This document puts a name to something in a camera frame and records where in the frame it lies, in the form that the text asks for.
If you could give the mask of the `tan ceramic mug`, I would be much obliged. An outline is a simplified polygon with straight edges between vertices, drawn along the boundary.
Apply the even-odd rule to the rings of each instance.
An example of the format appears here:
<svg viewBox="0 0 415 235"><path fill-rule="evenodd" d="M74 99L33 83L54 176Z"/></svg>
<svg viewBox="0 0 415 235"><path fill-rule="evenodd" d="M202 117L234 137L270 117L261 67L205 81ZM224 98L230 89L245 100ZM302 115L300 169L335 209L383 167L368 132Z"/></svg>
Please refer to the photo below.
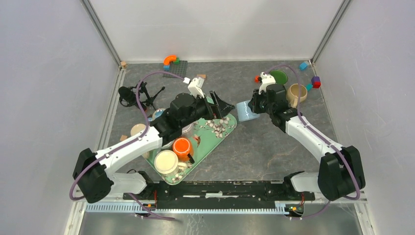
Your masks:
<svg viewBox="0 0 415 235"><path fill-rule="evenodd" d="M297 108L299 103L307 99L308 91L305 86L298 83L291 85L286 92L286 99L292 108Z"/></svg>

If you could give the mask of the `light blue ribbed mug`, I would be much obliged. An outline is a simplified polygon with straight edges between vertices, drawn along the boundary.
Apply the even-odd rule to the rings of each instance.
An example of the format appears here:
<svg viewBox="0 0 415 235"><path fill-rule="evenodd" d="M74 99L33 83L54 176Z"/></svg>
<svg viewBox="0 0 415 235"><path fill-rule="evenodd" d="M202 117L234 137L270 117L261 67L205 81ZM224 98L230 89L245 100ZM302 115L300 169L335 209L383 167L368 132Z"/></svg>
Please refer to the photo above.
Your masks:
<svg viewBox="0 0 415 235"><path fill-rule="evenodd" d="M253 113L251 108L248 106L249 101L239 102L236 105L237 116L239 122L244 122L248 120L257 119L260 117L260 114Z"/></svg>

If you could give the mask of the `floral cream mug green inside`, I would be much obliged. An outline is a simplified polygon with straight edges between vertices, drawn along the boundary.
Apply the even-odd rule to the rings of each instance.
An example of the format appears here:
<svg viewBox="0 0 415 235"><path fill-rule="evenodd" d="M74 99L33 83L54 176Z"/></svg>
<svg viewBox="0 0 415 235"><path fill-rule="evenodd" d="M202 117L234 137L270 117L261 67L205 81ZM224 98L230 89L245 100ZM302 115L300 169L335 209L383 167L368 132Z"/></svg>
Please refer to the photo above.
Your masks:
<svg viewBox="0 0 415 235"><path fill-rule="evenodd" d="M284 85L288 81L288 75L281 70L272 70L270 75L274 77L277 84Z"/></svg>

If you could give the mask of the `orange mug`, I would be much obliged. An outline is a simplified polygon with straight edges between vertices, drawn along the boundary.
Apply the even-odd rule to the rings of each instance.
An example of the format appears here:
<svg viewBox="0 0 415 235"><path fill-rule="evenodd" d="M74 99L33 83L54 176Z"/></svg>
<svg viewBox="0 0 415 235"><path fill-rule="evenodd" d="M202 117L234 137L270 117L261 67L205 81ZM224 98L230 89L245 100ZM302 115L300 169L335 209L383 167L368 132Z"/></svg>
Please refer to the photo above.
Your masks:
<svg viewBox="0 0 415 235"><path fill-rule="evenodd" d="M172 145L173 152L177 155L179 161L195 163L193 158L194 150L191 141L188 138L180 137L174 140Z"/></svg>

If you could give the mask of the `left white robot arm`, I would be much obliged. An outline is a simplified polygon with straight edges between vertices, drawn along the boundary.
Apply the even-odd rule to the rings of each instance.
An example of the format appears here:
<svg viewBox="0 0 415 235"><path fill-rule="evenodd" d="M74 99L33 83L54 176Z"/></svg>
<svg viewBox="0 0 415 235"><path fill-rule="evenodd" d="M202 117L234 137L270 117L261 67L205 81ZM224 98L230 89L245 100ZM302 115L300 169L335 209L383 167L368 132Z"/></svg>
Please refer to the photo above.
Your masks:
<svg viewBox="0 0 415 235"><path fill-rule="evenodd" d="M82 150L72 174L74 183L70 188L70 199L86 199L88 203L96 203L111 193L133 193L141 199L149 199L154 187L141 174L121 174L117 171L143 153L179 138L184 127L199 119L221 119L235 109L235 106L219 98L215 91L209 93L212 102L206 97L178 94L169 108L138 134L96 152L90 148Z"/></svg>

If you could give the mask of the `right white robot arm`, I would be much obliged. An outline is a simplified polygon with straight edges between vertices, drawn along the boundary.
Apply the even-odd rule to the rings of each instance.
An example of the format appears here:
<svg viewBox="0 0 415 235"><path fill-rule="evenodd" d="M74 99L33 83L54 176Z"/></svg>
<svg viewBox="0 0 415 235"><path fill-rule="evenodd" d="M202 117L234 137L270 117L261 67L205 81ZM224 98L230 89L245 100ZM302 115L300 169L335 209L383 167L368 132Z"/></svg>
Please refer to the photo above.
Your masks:
<svg viewBox="0 0 415 235"><path fill-rule="evenodd" d="M280 84L255 89L248 102L254 114L267 114L272 124L304 146L318 161L318 172L296 172L285 177L283 195L297 199L302 192L321 193L327 200L357 200L365 187L359 150L330 140L296 108L289 106Z"/></svg>

